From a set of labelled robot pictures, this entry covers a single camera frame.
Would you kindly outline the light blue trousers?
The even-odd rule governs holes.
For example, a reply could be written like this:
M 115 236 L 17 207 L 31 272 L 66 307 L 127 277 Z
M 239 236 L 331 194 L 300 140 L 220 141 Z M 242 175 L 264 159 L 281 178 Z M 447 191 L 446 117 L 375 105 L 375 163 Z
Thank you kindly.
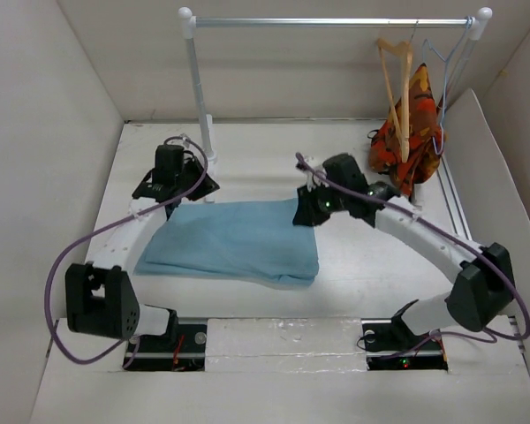
M 319 272 L 314 229 L 295 226 L 295 198 L 186 204 L 175 209 L 134 273 L 309 286 Z

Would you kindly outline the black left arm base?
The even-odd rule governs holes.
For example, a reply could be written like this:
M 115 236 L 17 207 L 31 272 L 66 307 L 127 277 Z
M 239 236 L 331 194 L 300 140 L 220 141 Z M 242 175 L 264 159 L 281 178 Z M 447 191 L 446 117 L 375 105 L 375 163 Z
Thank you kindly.
M 129 342 L 123 369 L 132 372 L 202 372 L 205 370 L 207 340 L 207 320 L 180 320 L 177 335 L 170 342 L 151 336 Z

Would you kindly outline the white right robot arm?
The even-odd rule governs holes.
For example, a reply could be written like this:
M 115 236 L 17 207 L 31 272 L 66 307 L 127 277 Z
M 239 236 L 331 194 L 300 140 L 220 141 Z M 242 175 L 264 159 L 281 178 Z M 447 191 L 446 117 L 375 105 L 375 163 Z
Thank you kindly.
M 409 246 L 449 280 L 449 291 L 413 300 L 390 318 L 384 334 L 396 345 L 412 347 L 423 336 L 454 325 L 481 332 L 518 298 L 511 258 L 502 245 L 482 246 L 437 227 L 395 187 L 368 183 L 352 155 L 334 155 L 319 166 L 302 154 L 296 158 L 307 182 L 297 191 L 293 224 L 315 227 L 346 212 Z

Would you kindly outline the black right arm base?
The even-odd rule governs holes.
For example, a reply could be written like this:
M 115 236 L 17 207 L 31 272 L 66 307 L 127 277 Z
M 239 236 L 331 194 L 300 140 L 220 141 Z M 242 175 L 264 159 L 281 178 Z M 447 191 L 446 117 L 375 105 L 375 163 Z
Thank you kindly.
M 361 322 L 356 346 L 365 353 L 368 371 L 449 369 L 443 345 L 429 334 L 411 336 L 390 320 Z

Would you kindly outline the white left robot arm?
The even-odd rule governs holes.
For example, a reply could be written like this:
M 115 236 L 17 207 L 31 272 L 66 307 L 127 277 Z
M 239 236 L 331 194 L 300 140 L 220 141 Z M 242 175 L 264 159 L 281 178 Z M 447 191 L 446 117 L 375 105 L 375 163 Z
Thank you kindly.
M 85 264 L 65 272 L 65 303 L 70 331 L 111 339 L 145 337 L 160 350 L 179 338 L 177 312 L 141 304 L 132 273 L 156 231 L 181 200 L 197 201 L 219 185 L 190 151 L 184 163 L 158 163 L 139 183 L 128 207 L 103 247 Z

